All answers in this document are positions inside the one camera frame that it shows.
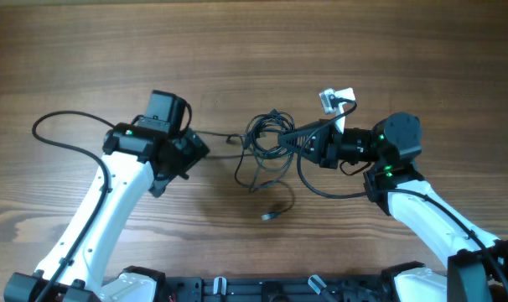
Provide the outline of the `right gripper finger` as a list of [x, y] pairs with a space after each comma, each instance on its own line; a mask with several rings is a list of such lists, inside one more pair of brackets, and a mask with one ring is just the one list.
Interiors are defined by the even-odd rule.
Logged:
[[308, 123], [290, 132], [285, 133], [286, 140], [305, 140], [306, 138], [322, 138], [330, 131], [331, 125], [328, 119], [319, 119], [318, 121]]
[[304, 159], [318, 164], [321, 160], [321, 140], [318, 136], [313, 136], [311, 139], [308, 139], [308, 137], [308, 134], [280, 134], [277, 141], [278, 144], [287, 151], [291, 151], [295, 154], [302, 151], [302, 157]]

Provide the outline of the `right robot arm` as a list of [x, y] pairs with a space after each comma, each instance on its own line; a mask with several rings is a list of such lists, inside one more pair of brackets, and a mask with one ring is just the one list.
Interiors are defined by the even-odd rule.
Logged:
[[339, 119], [287, 130], [279, 144], [322, 168], [366, 162], [364, 196], [411, 229], [447, 269], [434, 273], [418, 262], [381, 274], [388, 301], [508, 301], [508, 240], [487, 232], [444, 201], [419, 173], [422, 152], [417, 117], [390, 115], [371, 130], [344, 129]]

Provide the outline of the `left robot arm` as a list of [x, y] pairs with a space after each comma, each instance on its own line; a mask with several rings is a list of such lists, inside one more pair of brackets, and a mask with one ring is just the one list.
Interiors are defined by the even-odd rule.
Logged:
[[191, 105], [169, 92], [153, 91], [146, 112], [130, 123], [111, 124], [96, 176], [70, 224], [32, 274], [14, 273], [6, 301], [172, 301], [165, 273], [130, 266], [104, 281], [122, 229], [145, 193], [161, 196], [209, 149], [184, 116]]

